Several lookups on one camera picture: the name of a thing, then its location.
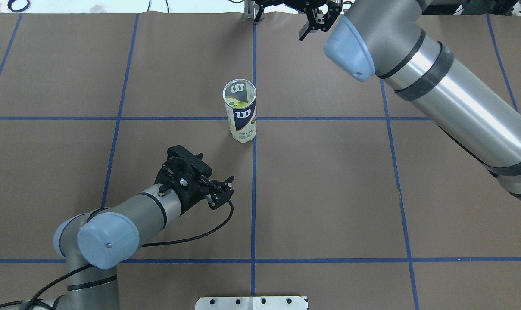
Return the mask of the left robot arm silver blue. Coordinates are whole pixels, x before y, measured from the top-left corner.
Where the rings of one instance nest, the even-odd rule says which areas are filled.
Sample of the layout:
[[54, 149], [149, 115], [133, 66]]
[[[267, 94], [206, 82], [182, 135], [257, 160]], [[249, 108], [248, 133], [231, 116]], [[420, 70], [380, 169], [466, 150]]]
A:
[[194, 155], [177, 145], [154, 184], [112, 207], [78, 214], [55, 231], [53, 246], [65, 258], [68, 272], [53, 280], [32, 298], [0, 304], [0, 310], [118, 310], [117, 265], [144, 247], [177, 245], [206, 237], [222, 227], [195, 237], [151, 242], [170, 223], [198, 202], [215, 210], [231, 204], [234, 176], [219, 181], [203, 154]]

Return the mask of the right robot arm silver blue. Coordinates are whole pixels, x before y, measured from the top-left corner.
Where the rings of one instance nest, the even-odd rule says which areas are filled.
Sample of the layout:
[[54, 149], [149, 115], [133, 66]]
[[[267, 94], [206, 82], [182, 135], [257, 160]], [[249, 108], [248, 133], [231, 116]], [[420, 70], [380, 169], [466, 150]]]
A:
[[521, 115], [475, 76], [417, 20], [429, 0], [257, 0], [307, 16], [299, 40], [331, 31], [324, 53], [353, 78], [377, 76], [431, 118], [521, 201]]

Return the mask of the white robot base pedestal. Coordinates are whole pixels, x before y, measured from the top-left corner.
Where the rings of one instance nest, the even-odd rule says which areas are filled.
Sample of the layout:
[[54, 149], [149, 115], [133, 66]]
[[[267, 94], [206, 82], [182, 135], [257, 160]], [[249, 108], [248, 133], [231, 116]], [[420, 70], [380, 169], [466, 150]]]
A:
[[230, 296], [199, 298], [196, 310], [308, 310], [303, 296]]

